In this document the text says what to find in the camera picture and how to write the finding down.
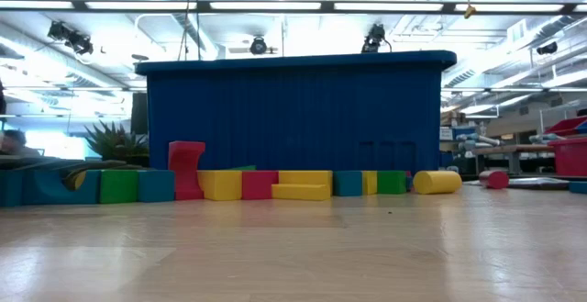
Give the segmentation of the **yellow foam rectangular block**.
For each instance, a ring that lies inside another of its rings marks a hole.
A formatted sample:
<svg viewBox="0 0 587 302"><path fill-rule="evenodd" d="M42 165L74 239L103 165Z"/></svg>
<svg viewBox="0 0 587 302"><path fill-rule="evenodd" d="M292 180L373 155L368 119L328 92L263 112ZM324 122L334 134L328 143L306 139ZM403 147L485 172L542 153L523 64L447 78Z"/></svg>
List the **yellow foam rectangular block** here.
<svg viewBox="0 0 587 302"><path fill-rule="evenodd" d="M332 195L331 171L279 171L278 184L326 185Z"/></svg>

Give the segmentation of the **red foam cube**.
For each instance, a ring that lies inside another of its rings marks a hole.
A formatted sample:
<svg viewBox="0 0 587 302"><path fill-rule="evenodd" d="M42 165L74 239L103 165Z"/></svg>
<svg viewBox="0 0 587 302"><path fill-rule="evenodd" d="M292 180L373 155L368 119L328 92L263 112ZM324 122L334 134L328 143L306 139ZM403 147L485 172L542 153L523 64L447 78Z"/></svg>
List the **red foam cube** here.
<svg viewBox="0 0 587 302"><path fill-rule="evenodd" d="M279 183L277 171L243 171L241 178L244 200L272 199L272 186Z"/></svg>

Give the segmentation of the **red foam arch block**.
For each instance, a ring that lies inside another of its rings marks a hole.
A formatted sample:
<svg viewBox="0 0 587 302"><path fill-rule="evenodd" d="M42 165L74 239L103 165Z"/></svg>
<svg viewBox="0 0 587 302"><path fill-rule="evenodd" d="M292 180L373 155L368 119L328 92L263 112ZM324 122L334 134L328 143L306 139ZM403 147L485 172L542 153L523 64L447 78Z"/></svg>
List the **red foam arch block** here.
<svg viewBox="0 0 587 302"><path fill-rule="evenodd" d="M205 144L198 141L169 143L168 169L175 175L175 199L203 199L204 191L198 182L198 163L205 152Z"/></svg>

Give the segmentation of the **black ceiling spotlight cluster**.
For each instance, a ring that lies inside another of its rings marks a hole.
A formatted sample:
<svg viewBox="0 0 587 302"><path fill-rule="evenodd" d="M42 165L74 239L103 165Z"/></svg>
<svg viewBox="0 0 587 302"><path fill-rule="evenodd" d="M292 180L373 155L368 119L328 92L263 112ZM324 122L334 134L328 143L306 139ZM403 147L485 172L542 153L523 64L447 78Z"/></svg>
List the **black ceiling spotlight cluster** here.
<svg viewBox="0 0 587 302"><path fill-rule="evenodd" d="M94 52L94 45L90 36L81 34L75 29L70 29L62 22L52 21L47 36L55 41L62 42L66 47L72 49L75 54L84 55Z"/></svg>

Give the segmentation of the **green spiky plant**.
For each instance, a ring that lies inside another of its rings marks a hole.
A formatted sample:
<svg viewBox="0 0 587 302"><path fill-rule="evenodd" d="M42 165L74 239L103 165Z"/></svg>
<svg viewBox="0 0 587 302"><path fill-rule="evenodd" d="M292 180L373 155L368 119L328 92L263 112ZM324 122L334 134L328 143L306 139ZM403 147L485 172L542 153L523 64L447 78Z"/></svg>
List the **green spiky plant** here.
<svg viewBox="0 0 587 302"><path fill-rule="evenodd" d="M86 141L90 149L101 155L104 160L123 160L128 157L147 156L148 141L145 135L126 132L122 125L103 121L96 126L85 127Z"/></svg>

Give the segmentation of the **black monitor screen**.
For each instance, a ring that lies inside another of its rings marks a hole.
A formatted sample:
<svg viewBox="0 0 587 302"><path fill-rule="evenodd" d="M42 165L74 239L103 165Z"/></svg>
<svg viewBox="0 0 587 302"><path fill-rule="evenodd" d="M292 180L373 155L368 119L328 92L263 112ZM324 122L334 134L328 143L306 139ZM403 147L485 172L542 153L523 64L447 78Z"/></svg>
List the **black monitor screen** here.
<svg viewBox="0 0 587 302"><path fill-rule="evenodd" d="M133 133L148 133L148 97L146 93L132 95L130 128Z"/></svg>

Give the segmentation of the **red foam cylinder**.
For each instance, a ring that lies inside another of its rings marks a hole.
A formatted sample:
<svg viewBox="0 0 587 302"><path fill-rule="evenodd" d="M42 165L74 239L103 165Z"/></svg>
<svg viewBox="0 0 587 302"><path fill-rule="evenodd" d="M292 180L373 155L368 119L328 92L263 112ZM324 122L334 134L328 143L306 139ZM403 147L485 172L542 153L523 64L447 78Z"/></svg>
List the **red foam cylinder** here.
<svg viewBox="0 0 587 302"><path fill-rule="evenodd" d="M479 174L479 182L488 189L505 189L509 185L509 176L499 170L483 171Z"/></svg>

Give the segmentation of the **blue foam arch block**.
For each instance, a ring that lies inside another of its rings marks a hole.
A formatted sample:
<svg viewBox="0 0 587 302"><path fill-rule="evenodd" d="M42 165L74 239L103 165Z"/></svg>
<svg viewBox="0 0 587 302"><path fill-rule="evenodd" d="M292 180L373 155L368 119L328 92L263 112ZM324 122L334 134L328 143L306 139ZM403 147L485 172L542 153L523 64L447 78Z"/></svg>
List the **blue foam arch block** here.
<svg viewBox="0 0 587 302"><path fill-rule="evenodd" d="M101 172L90 170L79 188L70 190L58 171L26 171L23 181L24 205L92 205L99 199Z"/></svg>

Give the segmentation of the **black plant pot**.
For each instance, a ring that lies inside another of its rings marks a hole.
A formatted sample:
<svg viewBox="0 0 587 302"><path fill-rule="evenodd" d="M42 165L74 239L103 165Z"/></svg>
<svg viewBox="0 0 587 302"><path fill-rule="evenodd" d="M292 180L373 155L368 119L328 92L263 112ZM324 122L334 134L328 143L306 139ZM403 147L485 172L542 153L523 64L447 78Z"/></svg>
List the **black plant pot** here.
<svg viewBox="0 0 587 302"><path fill-rule="evenodd" d="M128 155L121 158L121 161L129 165L135 165L143 168L150 167L150 157L149 155L139 154L139 155Z"/></svg>

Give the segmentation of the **large blue plastic bin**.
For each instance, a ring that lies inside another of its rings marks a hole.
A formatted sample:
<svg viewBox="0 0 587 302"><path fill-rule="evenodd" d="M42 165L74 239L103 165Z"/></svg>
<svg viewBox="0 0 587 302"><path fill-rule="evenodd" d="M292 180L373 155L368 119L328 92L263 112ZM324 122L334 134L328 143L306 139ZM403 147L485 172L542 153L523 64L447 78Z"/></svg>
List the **large blue plastic bin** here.
<svg viewBox="0 0 587 302"><path fill-rule="evenodd" d="M201 141L203 169L435 170L447 50L143 62L150 162Z"/></svg>

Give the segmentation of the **pale grey background equipment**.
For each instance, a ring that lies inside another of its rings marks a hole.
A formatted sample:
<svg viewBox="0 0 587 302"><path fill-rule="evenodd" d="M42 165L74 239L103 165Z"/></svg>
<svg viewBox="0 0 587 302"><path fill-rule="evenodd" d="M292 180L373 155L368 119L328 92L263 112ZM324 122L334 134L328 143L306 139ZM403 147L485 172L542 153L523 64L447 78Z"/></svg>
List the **pale grey background equipment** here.
<svg viewBox="0 0 587 302"><path fill-rule="evenodd" d="M459 134L456 136L456 140L463 146L470 148L497 147L502 145L500 140L491 139L478 133Z"/></svg>
<svg viewBox="0 0 587 302"><path fill-rule="evenodd" d="M551 141L556 141L556 140L565 140L565 137L561 137L555 133L549 133L549 134L540 134L540 135L533 135L529 137L529 140L532 144L544 144L547 145L549 144Z"/></svg>

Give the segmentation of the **blue foam cube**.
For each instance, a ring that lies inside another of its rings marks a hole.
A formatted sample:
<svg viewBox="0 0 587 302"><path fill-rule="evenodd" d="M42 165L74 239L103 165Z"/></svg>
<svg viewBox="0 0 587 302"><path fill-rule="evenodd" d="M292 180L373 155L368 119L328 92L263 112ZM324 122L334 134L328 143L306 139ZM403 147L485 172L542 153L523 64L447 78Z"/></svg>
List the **blue foam cube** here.
<svg viewBox="0 0 587 302"><path fill-rule="evenodd" d="M138 201L143 203L175 200L175 173L169 170L138 172Z"/></svg>
<svg viewBox="0 0 587 302"><path fill-rule="evenodd" d="M362 171L336 171L333 175L335 196L361 196Z"/></svg>

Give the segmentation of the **red plastic bin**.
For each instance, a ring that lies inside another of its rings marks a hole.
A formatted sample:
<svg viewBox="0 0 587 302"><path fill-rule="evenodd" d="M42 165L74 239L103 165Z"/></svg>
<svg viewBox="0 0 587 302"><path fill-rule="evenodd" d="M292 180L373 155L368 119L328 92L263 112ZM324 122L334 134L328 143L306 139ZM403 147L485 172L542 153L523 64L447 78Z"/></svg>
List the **red plastic bin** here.
<svg viewBox="0 0 587 302"><path fill-rule="evenodd" d="M587 176L587 138L554 140L555 169L562 176Z"/></svg>

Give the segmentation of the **red tilted tray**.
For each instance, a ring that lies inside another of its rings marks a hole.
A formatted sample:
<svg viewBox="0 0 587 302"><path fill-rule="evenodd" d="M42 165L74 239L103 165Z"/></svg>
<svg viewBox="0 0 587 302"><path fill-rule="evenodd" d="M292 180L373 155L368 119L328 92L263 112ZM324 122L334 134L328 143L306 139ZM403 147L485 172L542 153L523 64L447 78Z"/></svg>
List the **red tilted tray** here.
<svg viewBox="0 0 587 302"><path fill-rule="evenodd" d="M587 134L587 116L563 119L545 131L561 137Z"/></svg>

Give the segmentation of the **yellow foam wedge block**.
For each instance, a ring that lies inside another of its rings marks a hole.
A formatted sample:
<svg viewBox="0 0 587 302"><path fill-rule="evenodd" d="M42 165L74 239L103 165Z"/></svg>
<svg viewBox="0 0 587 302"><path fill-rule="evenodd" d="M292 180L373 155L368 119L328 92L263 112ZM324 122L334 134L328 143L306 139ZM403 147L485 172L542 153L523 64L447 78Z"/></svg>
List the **yellow foam wedge block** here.
<svg viewBox="0 0 587 302"><path fill-rule="evenodd" d="M271 195L275 199L324 201L331 192L326 185L277 184L271 186Z"/></svg>

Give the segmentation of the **person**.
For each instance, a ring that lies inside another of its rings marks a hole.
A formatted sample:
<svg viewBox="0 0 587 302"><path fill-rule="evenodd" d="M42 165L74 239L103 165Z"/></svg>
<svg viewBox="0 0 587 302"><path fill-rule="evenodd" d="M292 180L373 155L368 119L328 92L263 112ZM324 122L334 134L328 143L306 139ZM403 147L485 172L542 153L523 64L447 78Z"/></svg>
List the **person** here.
<svg viewBox="0 0 587 302"><path fill-rule="evenodd" d="M0 138L0 154L23 157L40 156L40 153L37 150L31 149L27 146L24 132L16 129L8 129L2 132L2 137Z"/></svg>

